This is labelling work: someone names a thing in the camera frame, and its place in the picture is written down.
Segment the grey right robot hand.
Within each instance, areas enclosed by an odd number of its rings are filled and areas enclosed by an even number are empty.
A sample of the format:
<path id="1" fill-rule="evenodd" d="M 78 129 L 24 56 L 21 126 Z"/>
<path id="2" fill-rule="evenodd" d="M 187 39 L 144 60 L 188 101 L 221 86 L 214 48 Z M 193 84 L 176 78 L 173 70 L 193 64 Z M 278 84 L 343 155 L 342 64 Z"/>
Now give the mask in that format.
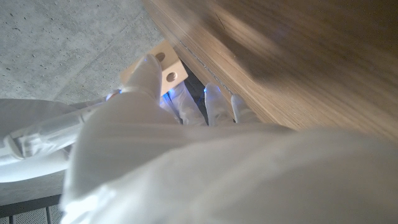
<path id="1" fill-rule="evenodd" d="M 88 118 L 120 89 L 91 101 L 1 100 L 1 164 L 51 154 L 76 141 Z"/>

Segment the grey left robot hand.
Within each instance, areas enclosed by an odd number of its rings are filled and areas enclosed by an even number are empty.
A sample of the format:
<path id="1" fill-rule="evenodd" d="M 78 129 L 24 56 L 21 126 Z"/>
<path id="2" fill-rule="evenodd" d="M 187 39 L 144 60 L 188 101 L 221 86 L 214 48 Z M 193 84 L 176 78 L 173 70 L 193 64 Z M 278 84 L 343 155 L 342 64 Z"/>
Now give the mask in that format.
<path id="1" fill-rule="evenodd" d="M 161 66 L 141 58 L 85 123 L 66 171 L 63 223 L 396 223 L 397 146 L 343 129 L 261 123 L 216 85 L 204 121 L 160 106 Z"/>

